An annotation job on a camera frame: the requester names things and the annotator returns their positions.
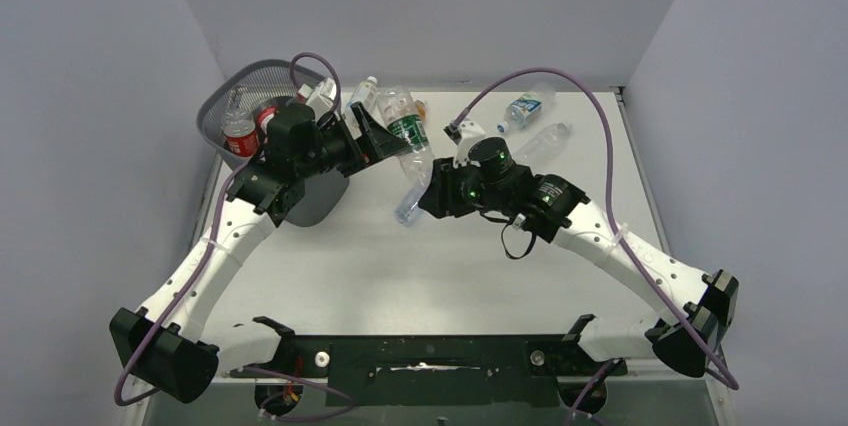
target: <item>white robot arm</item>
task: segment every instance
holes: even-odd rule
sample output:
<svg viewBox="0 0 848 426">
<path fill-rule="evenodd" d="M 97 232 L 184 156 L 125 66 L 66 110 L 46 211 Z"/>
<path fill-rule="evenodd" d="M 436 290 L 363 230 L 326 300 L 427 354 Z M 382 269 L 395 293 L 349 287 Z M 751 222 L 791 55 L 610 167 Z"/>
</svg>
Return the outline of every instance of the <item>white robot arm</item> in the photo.
<svg viewBox="0 0 848 426">
<path fill-rule="evenodd" d="M 516 229 L 577 253 L 651 306 L 655 314 L 642 318 L 582 318 L 574 332 L 592 359 L 659 358 L 682 374 L 703 376 L 704 352 L 645 280 L 622 240 L 713 350 L 732 323 L 738 281 L 727 272 L 708 274 L 672 258 L 627 225 L 613 229 L 600 205 L 583 191 L 555 175 L 534 176 L 512 161 L 503 139 L 487 138 L 475 123 L 463 121 L 457 130 L 457 156 L 436 160 L 419 206 L 437 218 L 498 212 Z"/>
</svg>

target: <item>bottle label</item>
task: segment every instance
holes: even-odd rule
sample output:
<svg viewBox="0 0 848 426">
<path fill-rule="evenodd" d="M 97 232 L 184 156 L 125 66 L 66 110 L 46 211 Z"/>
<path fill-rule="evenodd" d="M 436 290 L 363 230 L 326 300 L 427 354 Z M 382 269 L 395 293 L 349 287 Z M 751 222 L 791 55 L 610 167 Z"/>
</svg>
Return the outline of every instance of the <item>bottle label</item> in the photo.
<svg viewBox="0 0 848 426">
<path fill-rule="evenodd" d="M 534 111 L 542 107 L 542 102 L 533 99 L 532 96 L 525 94 L 512 102 L 512 106 L 521 110 L 521 113 L 527 117 L 533 114 Z"/>
<path fill-rule="evenodd" d="M 421 117 L 417 114 L 410 114 L 389 123 L 386 129 L 398 138 L 405 139 L 413 147 L 430 144 L 427 140 L 427 133 L 424 132 L 424 127 L 421 125 Z"/>
<path fill-rule="evenodd" d="M 256 151 L 259 151 L 259 135 L 256 133 L 256 130 L 239 138 L 226 135 L 224 137 L 227 139 L 227 146 L 229 146 L 230 151 L 236 156 L 249 158 Z"/>
</svg>

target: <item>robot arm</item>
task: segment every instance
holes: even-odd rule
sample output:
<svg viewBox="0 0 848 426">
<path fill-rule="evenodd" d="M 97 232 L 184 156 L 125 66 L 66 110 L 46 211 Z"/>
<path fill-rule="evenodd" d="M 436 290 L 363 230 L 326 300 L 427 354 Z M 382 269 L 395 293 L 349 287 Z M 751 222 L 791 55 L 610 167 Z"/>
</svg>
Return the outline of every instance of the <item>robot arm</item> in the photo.
<svg viewBox="0 0 848 426">
<path fill-rule="evenodd" d="M 293 334 L 267 318 L 234 325 L 237 334 L 204 328 L 245 259 L 303 198 L 306 178 L 331 169 L 350 176 L 408 147 L 361 105 L 352 110 L 361 132 L 356 139 L 333 113 L 316 122 L 313 110 L 303 104 L 290 103 L 279 110 L 267 126 L 268 145 L 227 190 L 217 237 L 212 240 L 211 228 L 207 230 L 153 296 L 136 311 L 121 308 L 112 318 L 109 330 L 124 367 L 138 356 L 130 365 L 132 374 L 188 403 L 200 396 L 215 374 L 270 360 L 281 339 Z M 210 244 L 213 249 L 202 264 Z M 179 298 L 186 285 L 190 289 Z M 161 329 L 154 327 L 157 322 Z M 136 354 L 142 344 L 145 349 Z"/>
<path fill-rule="evenodd" d="M 688 314 L 689 323 L 713 350 L 733 320 L 738 281 L 724 271 L 710 275 L 683 264 L 628 232 L 626 225 L 613 234 L 607 215 L 582 190 L 559 176 L 534 175 L 516 164 L 501 138 L 485 138 L 469 124 L 461 130 L 458 150 L 467 154 L 436 160 L 419 206 L 437 218 L 500 213 L 513 227 L 587 259 L 652 307 L 655 315 L 636 320 L 582 317 L 579 345 L 592 359 L 656 357 L 681 374 L 703 376 L 705 354 L 620 241 L 627 241 L 653 281 Z"/>
</svg>

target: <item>screw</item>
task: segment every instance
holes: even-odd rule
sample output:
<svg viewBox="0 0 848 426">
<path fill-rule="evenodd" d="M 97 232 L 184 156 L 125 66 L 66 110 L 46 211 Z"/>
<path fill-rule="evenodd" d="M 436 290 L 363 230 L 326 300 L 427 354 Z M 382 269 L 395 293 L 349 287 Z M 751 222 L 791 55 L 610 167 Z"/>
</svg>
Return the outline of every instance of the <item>screw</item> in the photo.
<svg viewBox="0 0 848 426">
<path fill-rule="evenodd" d="M 533 366 L 542 366 L 545 364 L 545 353 L 539 351 L 533 351 L 530 353 L 530 364 Z"/>
</svg>

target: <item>black mount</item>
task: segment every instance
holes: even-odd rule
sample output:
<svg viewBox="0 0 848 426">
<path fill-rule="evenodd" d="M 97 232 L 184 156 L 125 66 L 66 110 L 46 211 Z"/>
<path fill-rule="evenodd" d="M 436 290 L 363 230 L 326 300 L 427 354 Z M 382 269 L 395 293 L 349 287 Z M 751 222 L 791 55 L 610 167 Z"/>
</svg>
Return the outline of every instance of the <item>black mount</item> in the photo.
<svg viewBox="0 0 848 426">
<path fill-rule="evenodd" d="M 707 290 L 698 304 L 688 303 L 683 310 L 688 313 L 689 324 L 715 351 L 733 323 L 739 280 L 724 270 L 714 276 L 705 274 L 701 279 Z M 657 358 L 671 369 L 693 378 L 700 378 L 706 372 L 707 355 L 680 324 L 669 326 L 659 320 L 645 337 L 653 344 L 651 349 Z"/>
</svg>

